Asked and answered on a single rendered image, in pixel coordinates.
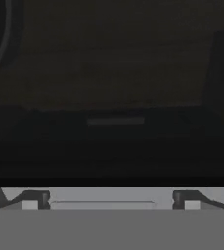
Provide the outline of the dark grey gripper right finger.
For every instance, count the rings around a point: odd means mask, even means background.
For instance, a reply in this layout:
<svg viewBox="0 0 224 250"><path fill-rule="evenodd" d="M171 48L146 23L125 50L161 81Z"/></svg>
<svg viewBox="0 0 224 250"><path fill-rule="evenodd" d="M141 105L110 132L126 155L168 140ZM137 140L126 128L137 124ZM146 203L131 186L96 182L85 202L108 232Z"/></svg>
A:
<svg viewBox="0 0 224 250"><path fill-rule="evenodd" d="M224 209L224 203L211 200L198 190L174 190L172 193L174 210L184 210L186 201L198 201L200 204Z"/></svg>

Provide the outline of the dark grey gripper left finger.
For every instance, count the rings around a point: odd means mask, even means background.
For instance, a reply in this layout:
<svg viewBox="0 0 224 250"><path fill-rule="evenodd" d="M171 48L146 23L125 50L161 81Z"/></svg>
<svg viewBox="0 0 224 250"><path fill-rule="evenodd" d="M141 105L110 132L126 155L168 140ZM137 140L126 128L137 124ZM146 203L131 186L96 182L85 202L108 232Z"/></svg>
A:
<svg viewBox="0 0 224 250"><path fill-rule="evenodd" d="M36 210L49 210L49 200L50 192L48 190L26 190L12 200L0 202L0 209L12 206L23 208L24 205L28 205Z"/></svg>

